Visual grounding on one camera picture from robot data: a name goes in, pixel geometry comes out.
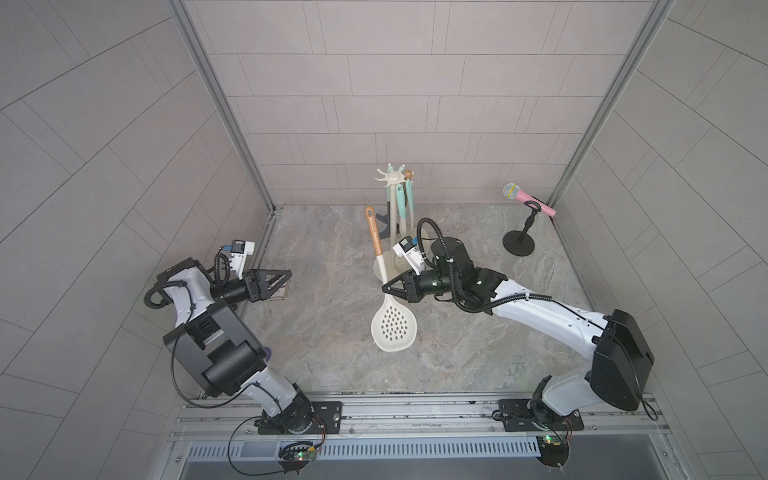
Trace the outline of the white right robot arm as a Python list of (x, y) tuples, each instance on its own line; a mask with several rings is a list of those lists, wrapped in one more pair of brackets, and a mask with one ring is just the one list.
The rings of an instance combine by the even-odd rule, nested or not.
[(395, 255), (410, 268), (386, 282), (383, 291), (409, 303), (432, 295), (466, 313), (517, 321), (588, 360), (566, 375), (544, 377), (528, 402), (530, 418), (545, 423), (600, 402), (629, 412), (643, 404), (654, 356), (632, 315), (586, 311), (533, 292), (501, 272), (475, 266), (453, 237), (436, 240), (431, 249), (428, 259), (417, 240), (396, 243)]

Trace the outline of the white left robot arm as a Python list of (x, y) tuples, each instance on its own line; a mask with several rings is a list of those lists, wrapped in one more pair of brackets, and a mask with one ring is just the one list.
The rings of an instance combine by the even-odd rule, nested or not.
[(250, 269), (223, 281), (187, 258), (158, 274), (144, 296), (148, 308), (176, 312), (174, 328), (163, 337), (171, 365), (183, 367), (211, 398), (249, 397), (261, 406), (269, 433), (307, 431), (314, 409), (298, 385), (269, 368), (270, 350), (236, 310), (243, 302), (270, 299), (291, 276), (289, 270)]

